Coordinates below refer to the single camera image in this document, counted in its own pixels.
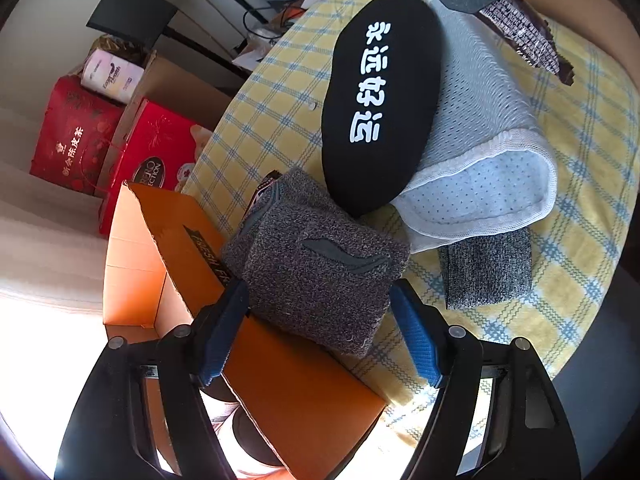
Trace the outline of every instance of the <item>orange object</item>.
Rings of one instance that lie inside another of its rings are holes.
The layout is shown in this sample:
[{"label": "orange object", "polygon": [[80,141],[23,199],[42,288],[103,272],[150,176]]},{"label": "orange object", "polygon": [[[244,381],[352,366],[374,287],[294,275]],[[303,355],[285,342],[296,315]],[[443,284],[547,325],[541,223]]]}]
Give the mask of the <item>orange object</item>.
[{"label": "orange object", "polygon": [[[222,243],[191,196],[124,184],[104,276],[109,336],[163,336],[215,303]],[[242,322],[223,375],[296,480],[324,480],[385,406],[317,344],[255,317]]]}]

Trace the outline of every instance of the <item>checkered tablecloth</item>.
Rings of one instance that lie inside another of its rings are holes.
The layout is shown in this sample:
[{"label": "checkered tablecloth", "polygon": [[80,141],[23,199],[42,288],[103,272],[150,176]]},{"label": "checkered tablecloth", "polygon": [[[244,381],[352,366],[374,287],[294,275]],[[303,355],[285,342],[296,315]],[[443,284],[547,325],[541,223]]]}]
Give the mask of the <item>checkered tablecloth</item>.
[{"label": "checkered tablecloth", "polygon": [[[301,166],[323,181],[320,124],[332,49],[345,24],[370,1],[315,4],[230,104],[184,189],[225,235],[236,229],[255,187],[271,170]],[[560,53],[575,67],[571,87],[500,46],[558,162],[556,205],[532,225],[532,291],[517,300],[448,311],[436,251],[414,254],[406,277],[450,324],[496,342],[530,339],[554,376],[593,321],[624,244],[638,192],[640,100],[614,60],[557,23],[551,27]],[[414,48],[419,56],[420,45]],[[402,229],[391,206],[367,221],[392,234]],[[435,391],[416,376],[392,314],[386,314],[364,359],[341,360],[388,400],[383,424],[415,445]],[[490,385],[483,383],[481,390],[469,446],[484,428]]]}]

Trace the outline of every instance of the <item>perforated fabric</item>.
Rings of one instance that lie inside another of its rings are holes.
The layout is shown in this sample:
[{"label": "perforated fabric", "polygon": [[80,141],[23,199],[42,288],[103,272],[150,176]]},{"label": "perforated fabric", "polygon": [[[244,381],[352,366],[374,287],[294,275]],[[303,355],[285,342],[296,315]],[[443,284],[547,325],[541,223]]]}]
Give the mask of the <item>perforated fabric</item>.
[{"label": "perforated fabric", "polygon": [[445,37],[442,90],[417,173],[393,200],[412,253],[544,218],[557,171],[529,103],[475,16],[427,0]]}]

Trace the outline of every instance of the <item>folded gray fabric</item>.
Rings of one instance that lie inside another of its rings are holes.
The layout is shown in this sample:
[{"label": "folded gray fabric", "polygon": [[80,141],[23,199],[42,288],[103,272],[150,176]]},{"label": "folded gray fabric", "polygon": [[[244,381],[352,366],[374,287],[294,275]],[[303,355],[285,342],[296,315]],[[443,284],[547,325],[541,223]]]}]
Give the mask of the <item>folded gray fabric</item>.
[{"label": "folded gray fabric", "polygon": [[255,202],[231,239],[222,247],[222,260],[236,276],[242,277],[244,263],[254,244],[260,220],[271,205],[278,200],[288,200],[303,206],[313,207],[346,216],[331,199],[327,190],[300,168],[291,168],[270,185]]},{"label": "folded gray fabric", "polygon": [[408,257],[406,244],[344,214],[279,200],[262,216],[242,277],[257,316],[364,357]]},{"label": "folded gray fabric", "polygon": [[438,248],[447,308],[512,300],[531,290],[531,238],[525,227]]}]

